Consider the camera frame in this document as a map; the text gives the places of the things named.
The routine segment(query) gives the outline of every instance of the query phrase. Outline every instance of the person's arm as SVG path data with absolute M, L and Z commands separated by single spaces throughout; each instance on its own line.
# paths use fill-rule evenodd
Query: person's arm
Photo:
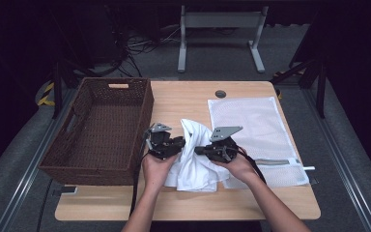
M 143 194 L 122 231 L 150 231 L 158 194 L 167 179 L 168 171 L 177 156 L 165 160 L 147 155 L 143 159 L 143 173 L 146 181 Z
M 246 158 L 237 155 L 237 157 L 229 163 L 215 162 L 215 164 L 227 168 L 233 176 L 248 185 L 264 216 L 270 223 L 272 231 L 310 231 L 259 178 Z

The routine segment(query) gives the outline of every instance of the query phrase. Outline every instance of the white cloth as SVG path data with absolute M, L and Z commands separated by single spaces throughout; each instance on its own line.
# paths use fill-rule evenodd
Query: white cloth
M 216 191 L 217 182 L 230 177 L 227 169 L 213 164 L 206 156 L 194 153 L 196 146 L 211 144 L 212 132 L 197 122 L 182 119 L 185 146 L 173 163 L 165 185 L 183 191 Z
M 242 126 L 231 137 L 254 160 L 287 160 L 288 164 L 258 165 L 269 187 L 298 186 L 309 183 L 298 155 L 285 130 L 274 97 L 208 100 L 212 127 Z M 229 189 L 246 185 L 235 177 L 223 182 Z

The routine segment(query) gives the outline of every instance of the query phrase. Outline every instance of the human hand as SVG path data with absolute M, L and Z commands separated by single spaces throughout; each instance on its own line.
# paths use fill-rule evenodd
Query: human hand
M 240 154 L 228 163 L 213 161 L 218 166 L 227 168 L 234 177 L 246 183 L 249 179 L 258 177 L 251 163 Z
M 142 163 L 146 189 L 160 191 L 167 179 L 168 171 L 177 156 L 178 155 L 162 160 L 152 155 L 146 155 Z

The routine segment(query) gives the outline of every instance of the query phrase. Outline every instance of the wooden table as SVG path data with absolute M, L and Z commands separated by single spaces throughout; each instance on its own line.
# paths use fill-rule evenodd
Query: wooden table
M 152 123 L 163 123 L 172 137 L 183 135 L 181 119 L 190 119 L 211 127 L 207 100 L 216 99 L 223 90 L 226 98 L 276 97 L 266 81 L 153 81 L 155 104 Z M 285 116 L 276 101 L 295 150 Z M 138 196 L 144 189 L 140 173 Z M 321 215 L 311 186 L 274 188 L 273 192 L 301 219 Z M 59 220 L 127 220 L 132 187 L 78 186 L 77 194 L 63 194 L 55 216 Z M 264 219 L 249 189 L 225 189 L 216 192 L 182 192 L 174 188 L 161 191 L 153 220 L 252 220 Z

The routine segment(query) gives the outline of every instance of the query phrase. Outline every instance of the brown wicker basket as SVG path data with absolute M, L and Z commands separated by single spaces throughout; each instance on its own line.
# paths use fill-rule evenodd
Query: brown wicker basket
M 61 184 L 131 186 L 154 97 L 147 78 L 84 78 L 39 169 Z

